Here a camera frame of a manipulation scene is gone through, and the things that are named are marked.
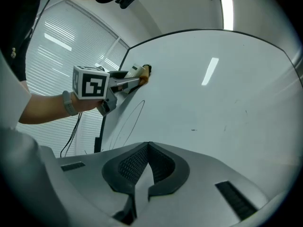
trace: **cable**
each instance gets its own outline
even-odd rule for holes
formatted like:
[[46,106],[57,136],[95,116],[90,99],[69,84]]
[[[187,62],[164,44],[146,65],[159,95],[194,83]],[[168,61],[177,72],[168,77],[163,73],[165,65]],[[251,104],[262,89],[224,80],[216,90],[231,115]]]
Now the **cable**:
[[60,152],[60,158],[62,158],[62,152],[64,151],[64,149],[67,147],[68,143],[71,141],[71,139],[74,137],[75,133],[76,133],[76,130],[77,130],[77,127],[78,127],[78,124],[80,122],[80,119],[81,119],[81,116],[82,116],[82,112],[78,114],[78,119],[77,119],[77,123],[71,133],[71,136],[70,136],[70,139],[68,140],[68,142],[66,143],[66,145],[64,146],[64,148],[61,150]]
[[47,0],[45,6],[43,7],[43,9],[42,9],[42,11],[41,11],[41,13],[39,14],[39,17],[38,17],[38,19],[37,19],[37,22],[36,22],[36,24],[35,24],[35,27],[34,27],[34,29],[33,29],[33,32],[32,32],[32,34],[31,34],[30,38],[33,37],[34,31],[36,30],[36,27],[37,27],[37,25],[38,25],[38,23],[39,23],[39,20],[40,20],[42,14],[43,14],[43,12],[44,12],[44,10],[45,10],[45,8],[46,8],[46,6],[48,5],[49,2],[50,2],[50,0]]
[[73,139],[74,139],[74,137],[75,137],[75,135],[76,135],[76,132],[77,132],[77,129],[78,129],[78,125],[79,125],[79,122],[80,122],[81,117],[82,117],[82,112],[81,112],[80,114],[81,114],[81,115],[80,115],[79,121],[77,121],[77,124],[76,124],[76,130],[75,130],[75,132],[74,132],[74,135],[72,136],[71,142],[70,142],[70,144],[69,144],[69,146],[68,146],[68,148],[67,148],[67,150],[66,150],[66,152],[65,152],[64,157],[66,157],[66,154],[67,154],[68,150],[70,149],[71,143],[72,143],[72,141],[73,141]]

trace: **drawn line on whiteboard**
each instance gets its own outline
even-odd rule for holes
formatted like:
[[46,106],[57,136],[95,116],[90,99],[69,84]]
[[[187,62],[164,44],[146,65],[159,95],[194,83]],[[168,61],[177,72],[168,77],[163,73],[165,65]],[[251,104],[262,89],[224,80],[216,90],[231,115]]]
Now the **drawn line on whiteboard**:
[[[132,128],[132,131],[131,131],[131,133],[129,134],[129,136],[127,137],[127,139],[126,139],[125,143],[123,144],[123,146],[126,144],[128,138],[131,136],[131,134],[132,134],[132,132],[133,132],[133,130],[134,130],[134,127],[135,127],[136,124],[137,124],[137,121],[138,121],[138,119],[139,119],[139,117],[140,117],[140,114],[141,114],[141,112],[142,112],[142,109],[143,109],[143,107],[144,107],[145,100],[142,100],[142,101],[137,105],[137,107],[138,107],[142,102],[143,102],[143,105],[142,105],[142,108],[141,108],[140,113],[139,113],[139,115],[138,115],[138,118],[137,118],[136,122],[134,123],[134,126],[133,126],[133,128]],[[133,110],[133,111],[131,112],[131,114],[128,116],[127,120],[125,121],[125,123],[123,124],[122,128],[120,129],[120,132],[118,133],[118,136],[117,136],[117,138],[116,138],[116,140],[115,140],[115,143],[114,143],[112,149],[115,148],[117,139],[119,138],[119,135],[120,135],[122,129],[124,128],[124,125],[126,124],[126,122],[128,121],[128,119],[130,118],[130,116],[132,116],[133,112],[137,109],[137,107],[134,108],[134,110]]]

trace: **person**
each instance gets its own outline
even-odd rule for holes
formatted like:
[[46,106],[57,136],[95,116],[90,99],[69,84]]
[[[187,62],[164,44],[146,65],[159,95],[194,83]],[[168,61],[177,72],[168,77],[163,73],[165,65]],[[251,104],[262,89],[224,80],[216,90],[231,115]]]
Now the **person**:
[[[96,1],[107,3],[113,0]],[[29,91],[26,79],[26,52],[40,0],[10,0],[10,4],[4,4],[3,2],[2,0],[1,10],[3,10],[2,18],[5,18],[5,22],[2,23],[0,48],[20,83]],[[142,75],[140,85],[148,82],[148,70]],[[74,93],[71,93],[70,97],[74,112],[78,113],[92,110],[102,103],[100,100],[79,100]],[[39,124],[70,115],[64,105],[63,95],[41,96],[32,94],[19,122]]]

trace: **hand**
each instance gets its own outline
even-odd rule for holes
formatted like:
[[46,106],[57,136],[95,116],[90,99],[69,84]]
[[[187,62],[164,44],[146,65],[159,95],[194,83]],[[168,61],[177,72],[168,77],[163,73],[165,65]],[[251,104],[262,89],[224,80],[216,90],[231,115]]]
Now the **hand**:
[[140,76],[140,86],[148,83],[148,79],[149,79],[149,74],[150,74],[150,67],[149,66],[143,66],[145,68],[145,71],[142,73],[142,75]]
[[72,92],[71,93],[71,101],[72,101],[72,105],[74,106],[75,110],[80,113],[80,112],[92,110],[92,109],[100,106],[102,104],[103,100],[99,100],[99,99],[80,100]]

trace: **watch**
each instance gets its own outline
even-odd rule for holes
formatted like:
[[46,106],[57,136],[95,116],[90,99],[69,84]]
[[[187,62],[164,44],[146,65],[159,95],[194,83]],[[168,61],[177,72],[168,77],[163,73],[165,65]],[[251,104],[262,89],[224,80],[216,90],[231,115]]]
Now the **watch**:
[[71,101],[71,93],[68,91],[64,91],[62,93],[63,96],[63,103],[64,103],[64,107],[66,109],[66,111],[69,113],[70,116],[75,116],[77,115],[79,112],[77,112],[74,108],[74,106],[72,105],[72,101]]

